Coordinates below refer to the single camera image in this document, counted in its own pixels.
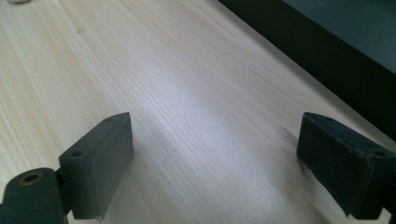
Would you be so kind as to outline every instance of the screw hole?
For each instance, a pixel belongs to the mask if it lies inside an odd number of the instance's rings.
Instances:
[[[377,157],[386,157],[386,156],[387,156],[385,153],[380,152],[380,151],[376,151],[374,154],[375,154]]]
[[[80,151],[73,152],[72,157],[80,157],[82,153]]]
[[[32,173],[26,175],[23,178],[21,178],[20,185],[22,186],[33,185],[34,183],[38,182],[42,177],[43,177],[42,173]]]

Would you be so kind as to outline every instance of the black device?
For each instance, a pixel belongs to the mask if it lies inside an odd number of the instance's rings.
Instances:
[[[60,157],[61,167],[34,169],[10,180],[0,224],[64,224],[104,218],[134,156],[129,113],[104,119]]]
[[[396,154],[393,152],[337,120],[305,113],[297,157],[347,216],[378,219],[382,208],[396,214]]]

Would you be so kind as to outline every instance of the dark object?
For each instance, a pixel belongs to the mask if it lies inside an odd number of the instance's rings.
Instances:
[[[103,120],[61,155],[58,171],[35,169],[9,181],[0,223],[67,223],[70,210],[76,219],[103,218],[133,155],[129,113]]]
[[[219,1],[396,140],[396,1]]]
[[[346,215],[377,219],[382,207],[396,212],[396,155],[342,123],[305,113],[297,157]]]

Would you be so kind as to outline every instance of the wood grain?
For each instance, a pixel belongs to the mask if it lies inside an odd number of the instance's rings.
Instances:
[[[295,150],[305,111],[396,144],[217,1],[0,1],[0,78],[0,191],[128,111],[104,223],[389,219],[346,218]]]

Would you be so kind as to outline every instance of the light wood surface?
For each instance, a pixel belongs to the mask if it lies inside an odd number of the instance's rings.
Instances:
[[[103,223],[388,222],[345,217],[295,150],[305,111],[395,143],[217,1],[0,1],[1,192],[127,111]]]

